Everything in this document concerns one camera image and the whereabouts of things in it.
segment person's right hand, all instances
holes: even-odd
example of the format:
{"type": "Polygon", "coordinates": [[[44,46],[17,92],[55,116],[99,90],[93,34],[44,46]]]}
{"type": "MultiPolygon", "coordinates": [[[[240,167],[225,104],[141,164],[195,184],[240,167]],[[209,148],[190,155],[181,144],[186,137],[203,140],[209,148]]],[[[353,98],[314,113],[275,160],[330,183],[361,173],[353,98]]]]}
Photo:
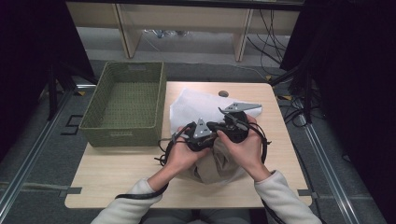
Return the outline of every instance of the person's right hand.
{"type": "MultiPolygon", "coordinates": [[[[247,115],[249,123],[257,121],[247,115]]],[[[218,131],[221,142],[228,148],[233,159],[242,166],[257,182],[264,180],[271,173],[262,164],[262,140],[253,130],[249,129],[247,138],[241,143],[234,143],[222,131],[218,131]]]]}

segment woven basket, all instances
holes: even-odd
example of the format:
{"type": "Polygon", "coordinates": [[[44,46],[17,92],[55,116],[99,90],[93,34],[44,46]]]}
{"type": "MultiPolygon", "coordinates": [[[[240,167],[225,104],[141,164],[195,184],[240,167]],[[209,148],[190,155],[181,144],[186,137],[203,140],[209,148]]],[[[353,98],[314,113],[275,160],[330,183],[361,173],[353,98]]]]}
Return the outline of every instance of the woven basket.
{"type": "Polygon", "coordinates": [[[79,128],[93,147],[156,146],[165,92],[163,63],[106,63],[79,128]]]}

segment white sweater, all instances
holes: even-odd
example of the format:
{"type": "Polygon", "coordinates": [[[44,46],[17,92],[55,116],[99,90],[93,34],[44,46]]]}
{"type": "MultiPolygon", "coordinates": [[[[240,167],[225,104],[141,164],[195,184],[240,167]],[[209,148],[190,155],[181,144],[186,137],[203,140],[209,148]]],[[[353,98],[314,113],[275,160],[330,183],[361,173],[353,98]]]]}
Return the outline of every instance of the white sweater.
{"type": "MultiPolygon", "coordinates": [[[[260,197],[285,223],[321,223],[308,206],[291,191],[285,177],[279,171],[275,171],[261,182],[254,183],[254,187],[260,197]]],[[[127,193],[147,194],[153,192],[147,178],[144,178],[139,180],[127,193]]],[[[116,199],[96,217],[92,224],[137,224],[149,208],[159,202],[162,197],[161,195],[147,200],[116,199]]]]}

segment wooden table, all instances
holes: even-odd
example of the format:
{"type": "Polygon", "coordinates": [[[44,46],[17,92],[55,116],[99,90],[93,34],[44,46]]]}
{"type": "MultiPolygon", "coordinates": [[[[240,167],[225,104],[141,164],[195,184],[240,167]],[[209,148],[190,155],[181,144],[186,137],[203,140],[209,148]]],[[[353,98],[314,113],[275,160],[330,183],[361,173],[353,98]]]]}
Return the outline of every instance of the wooden table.
{"type": "MultiPolygon", "coordinates": [[[[227,91],[229,97],[262,105],[256,118],[269,141],[266,165],[279,170],[287,178],[290,188],[307,189],[288,131],[282,119],[272,87],[263,83],[226,82],[168,82],[163,117],[163,138],[170,136],[169,106],[183,88],[218,95],[227,91]]],[[[114,197],[125,193],[142,177],[149,177],[161,169],[154,157],[163,153],[158,147],[91,147],[89,144],[81,159],[71,188],[82,188],[80,194],[68,194],[65,205],[69,208],[104,208],[114,197]]],[[[310,196],[300,196],[311,204],[310,196]]],[[[232,208],[262,207],[253,186],[253,180],[243,175],[227,184],[205,185],[186,177],[177,176],[154,208],[232,208]]]]}

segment floor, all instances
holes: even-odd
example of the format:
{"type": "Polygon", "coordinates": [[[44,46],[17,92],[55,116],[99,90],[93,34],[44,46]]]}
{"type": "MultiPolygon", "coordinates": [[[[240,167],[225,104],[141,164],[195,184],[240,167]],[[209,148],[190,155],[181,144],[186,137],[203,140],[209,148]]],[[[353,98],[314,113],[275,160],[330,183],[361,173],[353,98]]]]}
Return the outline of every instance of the floor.
{"type": "MultiPolygon", "coordinates": [[[[118,30],[78,28],[78,32],[92,64],[96,61],[222,64],[252,71],[262,78],[268,76],[268,73],[261,69],[262,66],[266,67],[267,70],[278,68],[277,63],[266,56],[262,57],[250,43],[246,45],[243,61],[236,62],[233,56],[232,35],[230,34],[188,32],[183,36],[166,35],[163,38],[158,38],[153,31],[146,31],[142,35],[134,57],[126,59],[118,30]]],[[[249,38],[260,48],[263,46],[262,41],[256,35],[249,35],[249,38]]],[[[278,36],[277,38],[280,43],[287,46],[288,36],[278,36]]],[[[274,48],[267,48],[265,51],[277,58],[274,48]]],[[[73,101],[73,104],[87,103],[80,101],[85,100],[78,98],[73,101]]],[[[296,107],[300,106],[298,101],[295,104],[296,107]]],[[[284,115],[290,112],[290,101],[279,101],[279,105],[284,115]]],[[[73,113],[83,113],[83,111],[73,111],[73,113]]],[[[331,127],[321,117],[320,111],[313,113],[315,116],[313,117],[312,127],[298,128],[291,122],[287,124],[290,138],[296,144],[296,152],[301,155],[300,162],[305,178],[316,197],[311,209],[315,214],[320,214],[328,223],[386,223],[353,165],[342,158],[342,146],[337,141],[331,127]],[[317,138],[312,138],[310,135],[316,135],[317,138]],[[329,170],[326,165],[330,165],[332,169],[329,170]],[[343,197],[339,200],[340,197],[337,194],[345,194],[346,200],[342,201],[343,197]],[[349,210],[343,208],[348,203],[352,204],[349,206],[349,210]]],[[[15,146],[16,150],[10,152],[9,158],[13,159],[2,161],[0,193],[5,192],[8,182],[12,180],[22,165],[24,157],[21,155],[28,155],[31,146],[40,137],[39,130],[46,128],[46,114],[46,104],[42,104],[32,116],[32,121],[28,124],[29,127],[26,128],[27,130],[34,130],[33,133],[35,134],[32,136],[31,133],[24,133],[15,146]]],[[[304,118],[298,118],[297,122],[304,122],[304,118]]],[[[64,131],[65,129],[54,130],[55,133],[64,131]]],[[[84,144],[86,144],[82,136],[77,142],[76,140],[73,141],[73,144],[82,145],[81,148],[84,148],[84,144]]],[[[70,211],[64,207],[59,208],[64,200],[59,195],[67,190],[67,185],[70,185],[70,175],[63,175],[62,172],[51,170],[48,170],[46,175],[43,175],[43,172],[35,172],[38,169],[42,171],[48,169],[48,167],[57,166],[65,174],[70,174],[74,172],[73,169],[70,169],[70,166],[78,166],[78,158],[74,160],[75,164],[68,162],[72,155],[68,153],[69,148],[67,146],[58,146],[56,138],[50,139],[49,144],[64,150],[56,155],[51,153],[50,150],[46,150],[40,155],[49,159],[37,160],[24,188],[18,198],[14,199],[15,203],[9,208],[5,223],[52,223],[56,220],[58,220],[56,221],[58,223],[86,223],[81,220],[88,221],[96,216],[97,210],[70,211]],[[46,215],[53,215],[54,217],[43,219],[37,214],[23,215],[23,211],[32,210],[32,206],[43,206],[47,208],[46,215]]]]}

